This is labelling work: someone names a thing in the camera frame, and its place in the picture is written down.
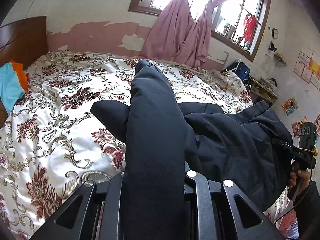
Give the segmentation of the person's right hand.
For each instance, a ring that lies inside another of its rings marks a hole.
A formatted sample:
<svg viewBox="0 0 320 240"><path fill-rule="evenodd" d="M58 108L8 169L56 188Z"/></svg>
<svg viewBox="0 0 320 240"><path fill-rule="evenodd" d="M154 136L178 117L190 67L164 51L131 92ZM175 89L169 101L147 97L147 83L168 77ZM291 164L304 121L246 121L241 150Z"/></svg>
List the person's right hand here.
<svg viewBox="0 0 320 240"><path fill-rule="evenodd" d="M298 162L294 162L292 164L292 171L290 173L290 178L288 182L289 191L296 186L299 185L298 195L301 194L305 189L309 187L311 173L307 170L300 170L298 168Z"/></svg>

